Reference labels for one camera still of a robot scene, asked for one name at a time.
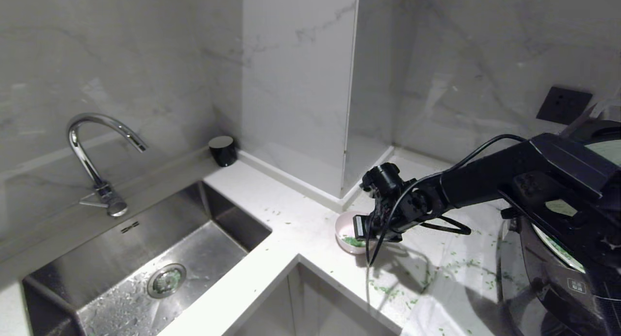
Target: sink basin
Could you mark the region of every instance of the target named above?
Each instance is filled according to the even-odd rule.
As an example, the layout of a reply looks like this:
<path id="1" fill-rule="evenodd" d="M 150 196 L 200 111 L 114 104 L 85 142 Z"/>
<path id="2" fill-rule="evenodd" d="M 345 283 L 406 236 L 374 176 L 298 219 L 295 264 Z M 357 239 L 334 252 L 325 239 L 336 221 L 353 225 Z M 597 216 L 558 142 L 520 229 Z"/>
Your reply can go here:
<path id="1" fill-rule="evenodd" d="M 155 335 L 269 234 L 195 183 L 27 275 L 33 334 Z"/>

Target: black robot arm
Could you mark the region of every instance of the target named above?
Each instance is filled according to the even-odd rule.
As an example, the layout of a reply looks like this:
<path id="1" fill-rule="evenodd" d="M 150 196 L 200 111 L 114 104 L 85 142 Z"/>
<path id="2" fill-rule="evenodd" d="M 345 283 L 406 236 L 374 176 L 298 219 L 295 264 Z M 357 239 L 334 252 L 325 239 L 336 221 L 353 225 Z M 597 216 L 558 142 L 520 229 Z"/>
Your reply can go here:
<path id="1" fill-rule="evenodd" d="M 354 217 L 354 228 L 357 239 L 379 241 L 372 258 L 367 250 L 368 264 L 383 240 L 401 241 L 415 225 L 470 234 L 444 213 L 503 198 L 583 265 L 608 332 L 621 332 L 621 168 L 549 133 L 467 162 L 409 181 L 391 163 L 364 175 L 360 186 L 376 205 L 371 214 Z M 550 206 L 559 202 L 563 210 Z M 455 227 L 426 223 L 436 218 Z"/>

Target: black cable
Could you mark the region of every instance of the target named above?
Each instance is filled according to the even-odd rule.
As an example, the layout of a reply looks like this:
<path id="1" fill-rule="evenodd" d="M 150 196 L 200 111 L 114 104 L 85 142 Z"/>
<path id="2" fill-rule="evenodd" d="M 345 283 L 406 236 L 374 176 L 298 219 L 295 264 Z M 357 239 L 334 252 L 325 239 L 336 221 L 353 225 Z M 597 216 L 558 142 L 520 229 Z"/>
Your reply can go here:
<path id="1" fill-rule="evenodd" d="M 370 265 L 368 265 L 369 263 L 369 239 L 371 239 L 371 217 L 368 216 L 366 217 L 366 221 L 365 224 L 366 225 L 366 235 L 364 235 L 366 237 L 366 248 L 364 248 L 364 253 L 366 254 L 366 267 L 369 267 Z"/>
<path id="2" fill-rule="evenodd" d="M 458 168 L 461 168 L 466 163 L 468 163 L 472 158 L 476 157 L 477 154 L 483 152 L 483 150 L 485 148 L 488 148 L 489 146 L 491 146 L 491 144 L 494 144 L 494 143 L 496 143 L 496 142 L 498 142 L 500 140 L 503 140 L 503 139 L 510 139 L 510 140 L 515 140 L 515 141 L 518 141 L 518 142 L 526 142 L 526 139 L 524 139 L 524 137 L 519 137 L 519 136 L 516 136 L 516 135 L 511 135 L 510 133 L 505 133 L 503 135 L 498 135 L 496 137 L 493 137 L 492 139 L 490 139 L 486 143 L 482 144 L 481 146 L 479 146 L 479 148 L 475 149 L 472 153 L 470 153 L 467 157 L 462 159 L 457 164 L 455 164 L 455 165 L 451 166 L 450 168 L 444 170 L 443 173 L 452 172 L 453 170 L 457 170 Z"/>
<path id="3" fill-rule="evenodd" d="M 524 137 L 519 137 L 517 135 L 511 135 L 510 133 L 505 133 L 503 135 L 498 135 L 496 137 L 492 137 L 492 139 L 490 139 L 489 141 L 487 141 L 484 144 L 482 144 L 481 146 L 479 146 L 479 148 L 475 149 L 472 153 L 467 155 L 464 159 L 462 159 L 459 162 L 457 162 L 457 164 L 451 166 L 450 168 L 444 170 L 443 172 L 439 172 L 439 173 L 435 173 L 433 175 L 425 176 L 425 177 L 415 181 L 410 186 L 408 186 L 408 188 L 406 188 L 406 190 L 401 194 L 399 199 L 397 199 L 396 203 L 392 207 L 392 210 L 390 211 L 390 215 L 388 215 L 388 219 L 386 220 L 386 222 L 382 226 L 382 232 L 381 232 L 381 235 L 379 235 L 379 241 L 377 241 L 377 246 L 375 247 L 375 250 L 373 252 L 373 257 L 371 258 L 371 261 L 369 261 L 369 244 L 368 244 L 368 239 L 367 239 L 367 243 L 366 243 L 366 264 L 367 264 L 367 267 L 372 266 L 373 262 L 375 262 L 375 257 L 377 256 L 377 253 L 379 252 L 379 247 L 381 247 L 382 242 L 384 241 L 384 237 L 386 236 L 386 233 L 388 232 L 388 226 L 390 225 L 390 221 L 392 220 L 392 217 L 393 217 L 395 211 L 397 211 L 397 208 L 399 207 L 399 204 L 401 203 L 401 201 L 403 201 L 403 198 L 406 197 L 406 194 L 410 193 L 417 184 L 419 184 L 420 182 L 422 182 L 422 181 L 424 181 L 424 180 L 426 180 L 426 179 L 428 179 L 430 177 L 434 177 L 434 176 L 437 176 L 437 175 L 442 175 L 444 173 L 452 172 L 454 170 L 457 170 L 458 168 L 461 168 L 466 163 L 468 163 L 470 160 L 472 160 L 472 158 L 476 157 L 476 155 L 478 155 L 479 153 L 483 152 L 483 150 L 485 148 L 488 148 L 489 146 L 491 146 L 491 144 L 494 144 L 495 142 L 498 142 L 499 140 L 503 140 L 503 139 L 511 139 L 511 140 L 515 140 L 515 141 L 518 141 L 518 142 L 526 142 L 526 140 L 527 140 L 527 139 L 524 139 Z M 370 233 L 371 232 L 371 228 L 370 227 L 367 227 L 367 228 L 368 228 L 367 232 Z"/>
<path id="4" fill-rule="evenodd" d="M 470 233 L 472 233 L 472 230 L 470 229 L 470 227 L 468 227 L 467 225 L 460 224 L 459 222 L 451 219 L 450 217 L 438 216 L 438 218 L 441 220 L 444 220 L 446 223 L 450 223 L 454 225 L 457 228 L 444 227 L 443 225 L 435 225 L 435 224 L 428 224 L 428 223 L 421 223 L 421 227 L 441 230 L 443 232 L 463 234 L 463 235 L 470 235 Z"/>

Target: faucet spout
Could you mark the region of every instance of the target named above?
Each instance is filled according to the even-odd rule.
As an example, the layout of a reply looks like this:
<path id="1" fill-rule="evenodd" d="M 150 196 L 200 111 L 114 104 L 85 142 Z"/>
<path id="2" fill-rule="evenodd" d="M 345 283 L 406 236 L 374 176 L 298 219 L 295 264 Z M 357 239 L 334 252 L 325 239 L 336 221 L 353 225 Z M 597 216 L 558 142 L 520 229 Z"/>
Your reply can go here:
<path id="1" fill-rule="evenodd" d="M 80 129 L 80 126 L 86 122 L 102 124 L 103 126 L 113 129 L 122 135 L 140 153 L 146 151 L 148 146 L 142 139 L 140 139 L 137 133 L 133 132 L 132 129 L 128 128 L 125 124 L 119 122 L 115 118 L 108 117 L 107 115 L 99 113 L 81 113 L 71 118 L 67 124 L 69 146 L 71 147 L 71 150 L 73 150 L 73 153 L 75 153 L 76 157 L 80 160 L 82 166 L 84 166 L 86 173 L 89 177 L 91 177 L 91 180 L 93 180 L 93 188 L 99 196 L 99 199 L 102 201 L 102 205 L 107 208 L 110 216 L 121 216 L 127 212 L 127 204 L 120 196 L 118 196 L 111 184 L 101 177 L 80 143 L 78 130 Z"/>

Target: faucet handle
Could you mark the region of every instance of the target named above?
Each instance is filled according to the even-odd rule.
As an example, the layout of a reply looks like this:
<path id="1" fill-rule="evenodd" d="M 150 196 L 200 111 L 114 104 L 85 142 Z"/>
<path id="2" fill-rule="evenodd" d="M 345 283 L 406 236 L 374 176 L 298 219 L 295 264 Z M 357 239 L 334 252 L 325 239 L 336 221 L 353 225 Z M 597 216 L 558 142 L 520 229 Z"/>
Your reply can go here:
<path id="1" fill-rule="evenodd" d="M 79 203 L 82 205 L 87 205 L 87 206 L 96 206 L 97 208 L 109 208 L 110 207 L 109 204 L 95 203 L 94 201 L 80 200 Z"/>

